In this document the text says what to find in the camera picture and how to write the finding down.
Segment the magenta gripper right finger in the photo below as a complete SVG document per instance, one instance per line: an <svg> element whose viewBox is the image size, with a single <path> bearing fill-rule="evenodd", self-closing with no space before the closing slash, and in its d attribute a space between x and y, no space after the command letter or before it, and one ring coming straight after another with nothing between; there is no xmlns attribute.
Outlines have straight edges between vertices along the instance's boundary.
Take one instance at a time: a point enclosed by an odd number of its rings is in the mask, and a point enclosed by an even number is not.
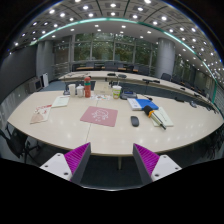
<svg viewBox="0 0 224 224"><path fill-rule="evenodd" d="M168 155L159 156L138 144L133 145L133 156L144 185L181 170Z"/></svg>

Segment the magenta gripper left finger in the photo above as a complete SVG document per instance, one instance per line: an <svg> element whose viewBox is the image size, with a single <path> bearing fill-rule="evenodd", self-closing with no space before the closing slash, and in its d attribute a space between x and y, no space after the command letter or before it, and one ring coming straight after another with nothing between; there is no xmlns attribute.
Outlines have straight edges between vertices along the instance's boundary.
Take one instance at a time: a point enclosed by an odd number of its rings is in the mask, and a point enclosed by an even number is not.
<svg viewBox="0 0 224 224"><path fill-rule="evenodd" d="M41 169L75 184L79 184L90 154L91 144L86 143L66 154L56 153L41 166Z"/></svg>

